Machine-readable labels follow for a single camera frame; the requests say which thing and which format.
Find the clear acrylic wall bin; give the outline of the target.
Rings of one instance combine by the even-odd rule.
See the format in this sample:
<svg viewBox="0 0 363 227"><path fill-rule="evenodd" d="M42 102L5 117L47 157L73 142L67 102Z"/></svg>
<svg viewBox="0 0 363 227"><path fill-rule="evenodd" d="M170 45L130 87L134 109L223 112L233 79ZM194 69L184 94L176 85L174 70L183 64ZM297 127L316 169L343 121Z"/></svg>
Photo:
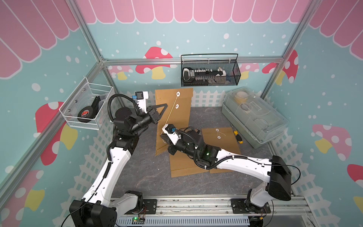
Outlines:
<svg viewBox="0 0 363 227"><path fill-rule="evenodd" d="M107 118L107 102L112 95L113 87L90 83L84 78L59 111L69 127L100 130Z"/></svg>

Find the black tape roll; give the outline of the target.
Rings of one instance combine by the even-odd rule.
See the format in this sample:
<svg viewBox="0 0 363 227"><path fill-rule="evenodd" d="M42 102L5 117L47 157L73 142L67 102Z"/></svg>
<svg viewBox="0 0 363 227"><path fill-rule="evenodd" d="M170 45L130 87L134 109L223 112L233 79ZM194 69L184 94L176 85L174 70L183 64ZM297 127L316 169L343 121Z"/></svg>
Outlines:
<svg viewBox="0 0 363 227"><path fill-rule="evenodd" d="M77 120L81 123L89 123L91 120L94 119L94 109L91 106L84 107L80 110L77 115Z"/></svg>

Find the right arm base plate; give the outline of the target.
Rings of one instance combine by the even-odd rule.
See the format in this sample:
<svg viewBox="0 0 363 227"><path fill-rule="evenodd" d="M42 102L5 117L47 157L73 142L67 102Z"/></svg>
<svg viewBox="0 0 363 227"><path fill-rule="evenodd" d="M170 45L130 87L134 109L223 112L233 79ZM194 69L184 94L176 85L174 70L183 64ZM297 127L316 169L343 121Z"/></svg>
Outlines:
<svg viewBox="0 0 363 227"><path fill-rule="evenodd" d="M230 200L233 214L256 214L263 216L271 213L268 203L266 203L263 207L258 207L256 205L249 204L246 200L247 199L244 198Z"/></svg>

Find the yellow handled screwdriver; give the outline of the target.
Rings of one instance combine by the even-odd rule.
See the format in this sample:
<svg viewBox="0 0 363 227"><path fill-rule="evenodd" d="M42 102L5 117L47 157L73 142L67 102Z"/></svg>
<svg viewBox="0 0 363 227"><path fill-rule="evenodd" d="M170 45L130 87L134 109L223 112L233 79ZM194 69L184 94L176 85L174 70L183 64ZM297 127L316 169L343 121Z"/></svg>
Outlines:
<svg viewBox="0 0 363 227"><path fill-rule="evenodd" d="M238 130L233 126L233 125L231 125L231 128L232 128L232 130L233 130L233 133L234 133L234 135L235 135L235 138L236 138L236 140L237 140L237 142L239 143L239 144L243 144L243 138L241 137L241 135L239 134L239 132L238 132Z"/></svg>

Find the clear plastic storage box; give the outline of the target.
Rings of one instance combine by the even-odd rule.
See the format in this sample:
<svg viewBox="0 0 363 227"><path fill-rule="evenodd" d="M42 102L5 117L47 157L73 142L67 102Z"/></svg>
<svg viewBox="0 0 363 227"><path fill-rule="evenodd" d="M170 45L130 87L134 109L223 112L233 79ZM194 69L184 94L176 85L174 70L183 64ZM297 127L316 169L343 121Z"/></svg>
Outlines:
<svg viewBox="0 0 363 227"><path fill-rule="evenodd" d="M288 125L282 114L248 87L228 92L222 113L254 148L280 136Z"/></svg>

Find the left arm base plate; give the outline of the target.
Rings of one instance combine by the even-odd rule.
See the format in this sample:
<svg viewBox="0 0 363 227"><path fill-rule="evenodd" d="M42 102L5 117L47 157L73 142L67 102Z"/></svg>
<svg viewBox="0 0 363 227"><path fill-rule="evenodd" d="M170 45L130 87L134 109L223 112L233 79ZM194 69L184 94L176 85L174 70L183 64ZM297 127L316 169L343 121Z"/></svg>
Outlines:
<svg viewBox="0 0 363 227"><path fill-rule="evenodd" d="M141 210L137 211L128 211L125 214L127 215L144 215L144 214L156 214L157 209L157 199L144 199Z"/></svg>

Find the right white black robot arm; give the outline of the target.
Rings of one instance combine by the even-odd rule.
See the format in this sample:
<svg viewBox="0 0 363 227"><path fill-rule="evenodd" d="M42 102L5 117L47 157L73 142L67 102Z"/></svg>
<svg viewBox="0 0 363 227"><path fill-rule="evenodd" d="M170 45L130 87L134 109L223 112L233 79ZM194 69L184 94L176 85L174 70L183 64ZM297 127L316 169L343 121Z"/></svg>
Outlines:
<svg viewBox="0 0 363 227"><path fill-rule="evenodd" d="M200 131L194 128L177 129L172 124L162 128L161 138L168 144L168 152L180 151L204 170L232 170L253 176L262 183L248 191L247 197L238 203L243 213L267 213L267 205L276 199L290 201L292 198L292 172L279 156L270 159L238 155L223 148L206 144Z"/></svg>

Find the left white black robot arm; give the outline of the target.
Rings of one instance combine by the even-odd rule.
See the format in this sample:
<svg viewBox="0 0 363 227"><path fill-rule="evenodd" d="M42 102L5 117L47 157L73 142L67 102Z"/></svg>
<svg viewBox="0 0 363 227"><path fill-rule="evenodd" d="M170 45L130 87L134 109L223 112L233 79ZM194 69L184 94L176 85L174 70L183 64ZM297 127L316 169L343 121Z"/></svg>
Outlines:
<svg viewBox="0 0 363 227"><path fill-rule="evenodd" d="M140 135L150 124L158 124L167 104L146 106L144 92L132 97L114 94L107 102L107 113L113 123L113 136L106 148L106 162L90 189L81 200L74 200L69 217L76 227L113 227L117 219L132 211L143 209L143 194L127 191L123 197L111 201L112 192L126 163L139 142Z"/></svg>

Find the aluminium front rail frame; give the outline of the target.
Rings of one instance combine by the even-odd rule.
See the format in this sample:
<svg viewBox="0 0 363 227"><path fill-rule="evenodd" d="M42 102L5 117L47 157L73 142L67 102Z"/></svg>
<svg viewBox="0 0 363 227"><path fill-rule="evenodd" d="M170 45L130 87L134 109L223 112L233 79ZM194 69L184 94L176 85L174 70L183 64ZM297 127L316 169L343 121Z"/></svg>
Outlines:
<svg viewBox="0 0 363 227"><path fill-rule="evenodd" d="M290 201L272 200L270 214L233 214L234 195L149 196L157 199L156 214L120 216L114 227L316 227L317 221L307 201L293 196ZM132 224L133 217L145 218L143 225Z"/></svg>

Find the brown kraft file bag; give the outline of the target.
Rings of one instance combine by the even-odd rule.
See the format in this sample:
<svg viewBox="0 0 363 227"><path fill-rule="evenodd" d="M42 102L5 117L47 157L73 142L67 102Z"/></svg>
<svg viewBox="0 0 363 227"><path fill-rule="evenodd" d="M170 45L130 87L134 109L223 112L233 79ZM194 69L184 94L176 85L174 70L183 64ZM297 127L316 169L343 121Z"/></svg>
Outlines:
<svg viewBox="0 0 363 227"><path fill-rule="evenodd" d="M167 104L161 120L157 125L156 155L167 151L167 143L162 140L162 128L173 124L176 128L189 126L193 89L159 89L156 90L156 104Z"/></svg>
<svg viewBox="0 0 363 227"><path fill-rule="evenodd" d="M239 143L231 127L201 129L206 144L223 148L231 153L241 155Z"/></svg>
<svg viewBox="0 0 363 227"><path fill-rule="evenodd" d="M193 159L186 154L177 151L174 155L169 155L171 178L191 176L206 173L208 170L202 169L195 165Z"/></svg>

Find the green lit circuit board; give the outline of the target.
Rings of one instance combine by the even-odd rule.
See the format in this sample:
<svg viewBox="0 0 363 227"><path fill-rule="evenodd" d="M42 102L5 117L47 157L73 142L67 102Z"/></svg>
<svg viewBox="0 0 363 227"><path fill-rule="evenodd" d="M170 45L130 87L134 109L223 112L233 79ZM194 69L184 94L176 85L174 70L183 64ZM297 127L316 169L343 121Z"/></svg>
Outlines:
<svg viewBox="0 0 363 227"><path fill-rule="evenodd" d="M143 225L145 223L145 218L140 218L140 217L133 217L132 218L132 224L134 225Z"/></svg>

